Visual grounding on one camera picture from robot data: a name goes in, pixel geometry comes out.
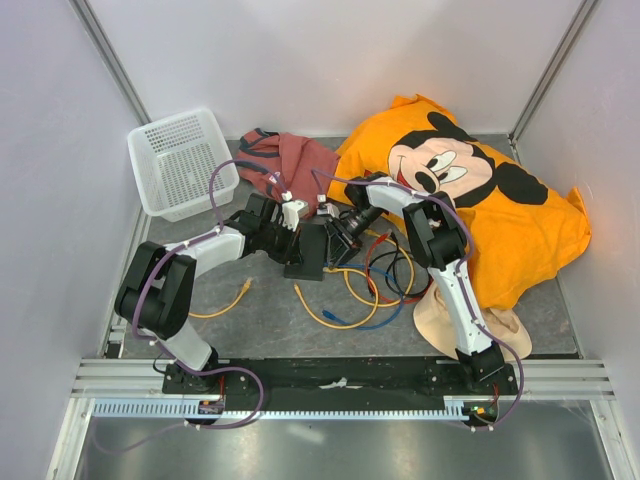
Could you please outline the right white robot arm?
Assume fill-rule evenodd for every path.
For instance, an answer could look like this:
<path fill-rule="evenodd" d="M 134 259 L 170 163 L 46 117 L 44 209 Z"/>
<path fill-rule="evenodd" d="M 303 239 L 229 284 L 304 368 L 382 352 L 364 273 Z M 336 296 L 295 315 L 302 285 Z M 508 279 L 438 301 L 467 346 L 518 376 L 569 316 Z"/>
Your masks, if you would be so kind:
<path fill-rule="evenodd" d="M 458 381 L 467 392 L 483 392 L 505 366 L 498 342 L 486 332 L 469 279 L 467 251 L 472 238 L 444 192 L 428 194 L 381 173 L 336 181 L 353 204 L 349 214 L 326 223 L 327 263 L 337 266 L 361 248 L 359 236 L 384 213 L 404 221 L 413 258 L 439 289 L 454 327 Z"/>

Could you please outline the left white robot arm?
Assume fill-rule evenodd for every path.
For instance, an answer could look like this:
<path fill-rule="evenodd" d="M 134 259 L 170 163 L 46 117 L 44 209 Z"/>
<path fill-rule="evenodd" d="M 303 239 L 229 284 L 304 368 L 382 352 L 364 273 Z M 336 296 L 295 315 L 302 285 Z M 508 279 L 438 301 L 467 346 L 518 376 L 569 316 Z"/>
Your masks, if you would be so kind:
<path fill-rule="evenodd" d="M 140 244 L 116 295 L 114 311 L 134 334 L 154 340 L 185 369 L 185 382 L 208 393 L 219 382 L 217 352 L 189 320 L 195 280 L 223 264 L 263 251 L 285 264 L 295 257 L 303 200 L 278 203 L 252 194 L 244 209 L 200 236 L 173 244 Z"/>

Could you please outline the black network switch box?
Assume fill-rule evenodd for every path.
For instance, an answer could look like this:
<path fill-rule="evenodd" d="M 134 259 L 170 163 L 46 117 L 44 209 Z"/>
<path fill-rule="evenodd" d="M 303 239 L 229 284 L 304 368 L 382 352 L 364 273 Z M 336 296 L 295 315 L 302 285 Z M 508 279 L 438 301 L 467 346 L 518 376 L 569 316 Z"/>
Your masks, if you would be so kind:
<path fill-rule="evenodd" d="M 284 277 L 295 280 L 322 281 L 328 244 L 326 228 L 321 224 L 302 223 L 298 230 L 304 261 L 301 265 L 285 265 Z"/>

